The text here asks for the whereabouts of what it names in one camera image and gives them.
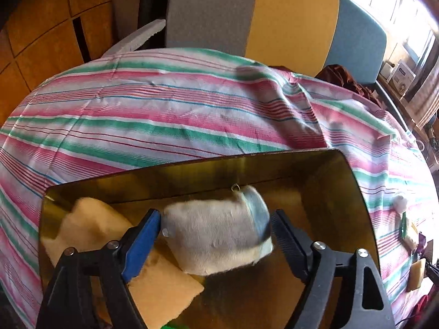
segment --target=wall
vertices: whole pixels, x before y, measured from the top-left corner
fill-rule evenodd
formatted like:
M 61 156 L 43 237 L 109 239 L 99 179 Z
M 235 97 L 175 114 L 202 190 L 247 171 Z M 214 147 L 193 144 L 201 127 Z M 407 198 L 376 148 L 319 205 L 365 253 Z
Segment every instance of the wall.
M 407 66 L 414 71 L 416 67 L 415 61 L 410 57 L 409 53 L 403 47 L 402 43 L 398 41 L 395 34 L 392 33 L 391 28 L 383 26 L 385 34 L 387 36 L 387 45 L 384 52 L 383 60 L 390 62 L 391 64 L 397 64 L 401 59 L 407 64 Z
M 111 0 L 22 0 L 0 31 L 0 125 L 41 82 L 114 42 Z

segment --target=metal screw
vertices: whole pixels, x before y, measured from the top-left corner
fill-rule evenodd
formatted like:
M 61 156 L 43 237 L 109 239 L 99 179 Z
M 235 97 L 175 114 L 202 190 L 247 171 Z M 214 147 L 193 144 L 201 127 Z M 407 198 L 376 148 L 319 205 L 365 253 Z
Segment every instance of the metal screw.
M 74 247 L 68 247 L 64 250 L 65 256 L 72 256 L 75 253 Z
M 358 249 L 357 252 L 358 252 L 358 255 L 360 257 L 367 257 L 367 256 L 369 256 L 369 253 L 367 252 L 366 249 Z
M 326 248 L 326 244 L 321 241 L 316 241 L 313 243 L 313 246 L 317 250 L 324 250 Z
M 112 241 L 110 241 L 110 242 L 107 244 L 107 247 L 108 247 L 110 250 L 117 249 L 117 248 L 119 247 L 119 241 L 112 240 Z

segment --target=window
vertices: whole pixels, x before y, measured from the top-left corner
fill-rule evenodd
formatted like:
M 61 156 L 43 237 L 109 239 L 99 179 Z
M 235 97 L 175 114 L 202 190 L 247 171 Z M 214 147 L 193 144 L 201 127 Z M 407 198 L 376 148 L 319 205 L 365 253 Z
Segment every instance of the window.
M 353 0 L 402 43 L 416 64 L 429 48 L 433 33 L 428 13 L 416 0 Z

